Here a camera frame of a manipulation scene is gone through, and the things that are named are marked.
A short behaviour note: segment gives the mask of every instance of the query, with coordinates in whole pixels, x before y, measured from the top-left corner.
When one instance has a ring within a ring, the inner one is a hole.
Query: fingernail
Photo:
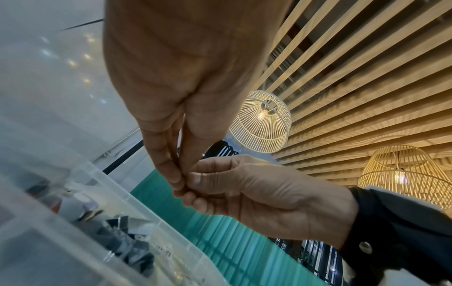
[[[199,186],[201,182],[201,174],[200,173],[189,173],[188,174],[188,182],[192,186]]]

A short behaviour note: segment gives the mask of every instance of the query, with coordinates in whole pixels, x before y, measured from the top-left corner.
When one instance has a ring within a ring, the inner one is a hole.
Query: hand
[[[284,239],[345,242],[358,212],[351,192],[301,172],[247,155],[199,161],[187,176],[194,191],[183,204],[233,217],[252,230]]]
[[[184,186],[183,174],[226,135],[262,72],[289,4],[106,1],[108,73],[138,122],[156,169],[174,189]]]

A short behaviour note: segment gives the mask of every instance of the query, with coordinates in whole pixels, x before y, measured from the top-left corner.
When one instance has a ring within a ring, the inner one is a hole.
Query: person
[[[106,2],[106,67],[156,169],[186,207],[265,236],[334,246],[355,272],[352,284],[390,283],[388,270],[411,273],[405,285],[452,280],[452,221],[436,209],[250,156],[200,160],[260,76],[290,3]]]

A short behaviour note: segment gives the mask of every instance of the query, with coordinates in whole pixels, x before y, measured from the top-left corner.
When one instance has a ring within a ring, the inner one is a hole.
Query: clear plastic box
[[[0,134],[3,285],[228,285],[206,255],[92,163],[1,116]],[[152,221],[148,241],[155,258],[150,278],[24,193],[39,180],[97,197],[107,215]]]

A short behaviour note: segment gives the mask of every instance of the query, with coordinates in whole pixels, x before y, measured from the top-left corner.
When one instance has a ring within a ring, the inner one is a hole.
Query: woven lampshade
[[[282,100],[271,93],[254,90],[229,130],[247,148],[273,153],[286,144],[291,124],[291,114]]]
[[[424,151],[411,146],[379,149],[359,178],[359,187],[369,185],[436,204],[452,206],[452,181]]]

